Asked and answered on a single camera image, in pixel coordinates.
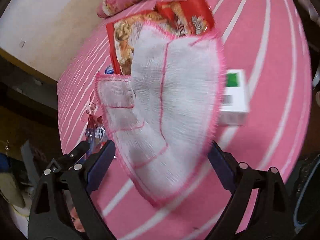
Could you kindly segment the white green cardboard box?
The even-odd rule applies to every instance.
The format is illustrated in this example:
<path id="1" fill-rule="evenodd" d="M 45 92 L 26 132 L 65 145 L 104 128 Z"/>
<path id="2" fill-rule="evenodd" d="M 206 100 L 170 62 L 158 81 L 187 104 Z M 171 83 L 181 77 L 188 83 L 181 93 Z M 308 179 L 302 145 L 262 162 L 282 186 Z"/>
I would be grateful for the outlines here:
<path id="1" fill-rule="evenodd" d="M 230 69 L 222 97 L 219 125 L 241 126 L 249 113 L 248 89 L 243 69 Z"/>

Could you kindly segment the white pink-edged cloth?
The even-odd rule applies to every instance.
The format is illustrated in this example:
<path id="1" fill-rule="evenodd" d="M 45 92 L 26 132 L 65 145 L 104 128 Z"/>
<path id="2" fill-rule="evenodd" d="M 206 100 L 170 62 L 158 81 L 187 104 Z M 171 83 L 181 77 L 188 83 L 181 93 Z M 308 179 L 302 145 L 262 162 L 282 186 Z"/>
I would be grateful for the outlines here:
<path id="1" fill-rule="evenodd" d="M 130 75 L 97 74 L 107 136 L 137 191 L 163 206 L 195 180 L 215 137 L 226 64 L 220 33 L 141 29 Z"/>

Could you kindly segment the clear plastic wrapper trash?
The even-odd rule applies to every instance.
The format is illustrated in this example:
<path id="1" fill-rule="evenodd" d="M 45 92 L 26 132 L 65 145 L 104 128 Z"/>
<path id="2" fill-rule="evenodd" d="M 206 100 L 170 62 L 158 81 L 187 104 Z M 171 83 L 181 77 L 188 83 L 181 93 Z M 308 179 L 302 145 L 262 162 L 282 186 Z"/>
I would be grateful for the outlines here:
<path id="1" fill-rule="evenodd" d="M 87 143 L 89 144 L 89 149 L 86 152 L 87 156 L 98 153 L 107 141 L 103 117 L 96 116 L 95 109 L 96 103 L 92 102 L 90 105 L 90 110 L 86 111 L 88 115 L 88 122 L 85 131 L 85 137 Z"/>

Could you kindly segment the small blue candy wrapper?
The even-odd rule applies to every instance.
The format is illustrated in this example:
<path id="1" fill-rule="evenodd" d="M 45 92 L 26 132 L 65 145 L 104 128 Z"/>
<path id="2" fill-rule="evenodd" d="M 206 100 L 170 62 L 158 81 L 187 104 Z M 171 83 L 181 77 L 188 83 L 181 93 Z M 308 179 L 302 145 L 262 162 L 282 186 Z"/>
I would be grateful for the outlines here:
<path id="1" fill-rule="evenodd" d="M 105 71 L 104 71 L 104 74 L 106 75 L 110 75 L 110 74 L 114 74 L 114 69 L 113 69 L 113 65 L 112 64 L 109 64 Z"/>

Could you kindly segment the red snack packet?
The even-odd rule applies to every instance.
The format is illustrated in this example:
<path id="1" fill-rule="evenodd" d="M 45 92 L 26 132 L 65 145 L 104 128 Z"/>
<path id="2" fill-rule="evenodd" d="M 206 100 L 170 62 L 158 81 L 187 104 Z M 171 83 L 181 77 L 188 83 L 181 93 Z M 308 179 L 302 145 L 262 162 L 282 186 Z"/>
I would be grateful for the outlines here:
<path id="1" fill-rule="evenodd" d="M 145 10 L 106 25 L 110 59 L 114 73 L 130 75 L 135 45 L 141 29 L 152 23 L 165 33 L 180 37 L 203 35 L 214 28 L 214 18 L 206 0 L 157 2 Z"/>

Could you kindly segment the pink floral pillow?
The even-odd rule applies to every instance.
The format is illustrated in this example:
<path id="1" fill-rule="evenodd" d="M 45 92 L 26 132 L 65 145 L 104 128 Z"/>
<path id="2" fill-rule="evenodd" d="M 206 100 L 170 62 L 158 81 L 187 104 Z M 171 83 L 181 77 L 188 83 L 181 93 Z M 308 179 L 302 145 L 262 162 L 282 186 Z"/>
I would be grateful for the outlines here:
<path id="1" fill-rule="evenodd" d="M 98 5 L 96 13 L 99 18 L 108 18 L 141 0 L 102 0 Z"/>

